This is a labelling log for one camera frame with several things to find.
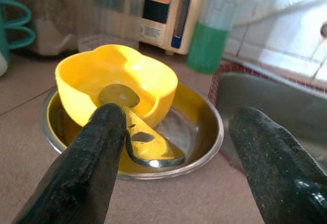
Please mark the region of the green dish soap bottle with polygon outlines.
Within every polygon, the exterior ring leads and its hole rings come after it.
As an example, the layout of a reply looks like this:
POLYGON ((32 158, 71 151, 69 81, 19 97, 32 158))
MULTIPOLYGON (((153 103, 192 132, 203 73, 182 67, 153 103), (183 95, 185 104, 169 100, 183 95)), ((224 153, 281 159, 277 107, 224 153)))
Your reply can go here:
POLYGON ((217 70, 233 18, 237 0, 203 0, 188 54, 188 66, 198 72, 217 70))

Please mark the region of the clear pitcher orange lid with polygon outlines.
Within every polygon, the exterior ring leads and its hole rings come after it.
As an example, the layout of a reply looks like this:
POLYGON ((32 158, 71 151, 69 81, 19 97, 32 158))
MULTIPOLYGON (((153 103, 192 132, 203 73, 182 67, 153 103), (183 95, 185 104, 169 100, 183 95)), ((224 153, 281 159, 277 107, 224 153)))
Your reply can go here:
POLYGON ((139 48, 145 0, 77 0, 80 52, 106 44, 139 48))

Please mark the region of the steel spoon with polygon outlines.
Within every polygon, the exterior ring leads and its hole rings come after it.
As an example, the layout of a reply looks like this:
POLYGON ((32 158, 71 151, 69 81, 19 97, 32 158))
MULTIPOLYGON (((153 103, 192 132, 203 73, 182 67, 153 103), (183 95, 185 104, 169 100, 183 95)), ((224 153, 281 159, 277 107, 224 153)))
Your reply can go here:
POLYGON ((152 168, 175 167, 185 162, 185 154, 166 138, 146 124, 133 110, 140 102, 139 96, 122 84, 110 84, 99 95, 100 104, 115 103, 127 117, 126 150, 130 158, 152 168))

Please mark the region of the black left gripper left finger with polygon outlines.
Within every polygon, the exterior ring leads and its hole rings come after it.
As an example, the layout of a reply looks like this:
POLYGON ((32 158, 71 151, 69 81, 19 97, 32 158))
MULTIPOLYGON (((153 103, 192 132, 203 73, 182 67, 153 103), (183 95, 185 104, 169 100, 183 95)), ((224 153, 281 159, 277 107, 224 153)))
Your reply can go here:
POLYGON ((123 109, 97 108, 11 224, 104 224, 126 137, 123 109))

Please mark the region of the yellow plastic bowl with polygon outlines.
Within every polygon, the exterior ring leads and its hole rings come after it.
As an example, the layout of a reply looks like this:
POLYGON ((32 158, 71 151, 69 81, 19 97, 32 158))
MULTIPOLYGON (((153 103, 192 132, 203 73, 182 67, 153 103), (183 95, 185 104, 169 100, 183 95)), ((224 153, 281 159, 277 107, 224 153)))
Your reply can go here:
POLYGON ((133 112, 155 127, 167 115, 178 86, 177 75, 168 65, 118 44, 64 58, 55 68, 55 80, 65 111, 79 126, 100 106, 98 95, 103 88, 122 84, 139 97, 133 112))

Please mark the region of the cream water ionizer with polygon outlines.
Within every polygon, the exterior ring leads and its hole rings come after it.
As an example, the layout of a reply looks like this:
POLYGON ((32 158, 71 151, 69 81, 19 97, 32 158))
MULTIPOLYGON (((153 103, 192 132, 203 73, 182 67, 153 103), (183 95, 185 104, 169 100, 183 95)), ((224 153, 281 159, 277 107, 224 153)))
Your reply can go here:
POLYGON ((186 55, 203 0, 145 0, 140 41, 186 55))

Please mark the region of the large steel sink basin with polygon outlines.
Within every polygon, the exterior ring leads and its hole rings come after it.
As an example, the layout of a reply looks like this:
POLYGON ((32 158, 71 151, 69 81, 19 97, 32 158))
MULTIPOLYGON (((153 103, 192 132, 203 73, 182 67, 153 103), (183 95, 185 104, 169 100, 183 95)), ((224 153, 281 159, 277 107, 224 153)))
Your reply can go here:
POLYGON ((239 169, 242 164, 230 140, 228 124, 234 110, 243 106, 262 111, 286 128, 327 171, 327 95, 290 82, 250 74, 223 74, 216 95, 216 108, 225 129, 221 151, 239 169))

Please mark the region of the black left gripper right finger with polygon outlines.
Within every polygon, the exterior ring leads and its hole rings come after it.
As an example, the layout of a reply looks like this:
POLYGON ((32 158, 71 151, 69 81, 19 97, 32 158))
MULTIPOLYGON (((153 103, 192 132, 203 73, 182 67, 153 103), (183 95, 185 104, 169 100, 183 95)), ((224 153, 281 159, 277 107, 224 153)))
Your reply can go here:
POLYGON ((265 224, 327 224, 327 172, 288 130, 239 107, 228 131, 265 224))

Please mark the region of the steel bowl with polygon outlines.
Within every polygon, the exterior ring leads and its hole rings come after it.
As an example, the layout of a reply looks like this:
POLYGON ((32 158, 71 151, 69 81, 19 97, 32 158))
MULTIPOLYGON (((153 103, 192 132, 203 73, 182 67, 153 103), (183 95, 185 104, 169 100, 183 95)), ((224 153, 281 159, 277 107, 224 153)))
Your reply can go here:
MULTIPOLYGON (((65 151, 81 127, 64 110, 57 89, 53 88, 41 108, 41 124, 51 146, 65 151)), ((222 118, 207 97, 179 83, 173 104, 155 130, 185 154, 176 167, 150 168, 135 163, 122 151, 117 177, 124 180, 158 180, 188 174, 208 163, 224 139, 222 118)))

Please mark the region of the teal rabbit mug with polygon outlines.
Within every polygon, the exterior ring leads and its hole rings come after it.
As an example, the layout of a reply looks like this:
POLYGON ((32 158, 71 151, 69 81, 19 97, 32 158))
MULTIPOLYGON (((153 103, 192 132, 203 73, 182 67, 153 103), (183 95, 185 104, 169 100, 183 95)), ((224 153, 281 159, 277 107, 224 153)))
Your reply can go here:
POLYGON ((0 0, 0 77, 3 76, 9 66, 10 50, 24 48, 31 45, 35 38, 35 32, 26 27, 30 22, 32 13, 30 9, 24 4, 15 0, 0 0), (3 6, 12 6, 22 10, 23 15, 20 18, 5 21, 3 17, 3 6), (23 39, 8 42, 6 37, 6 30, 23 31, 27 36, 23 39))

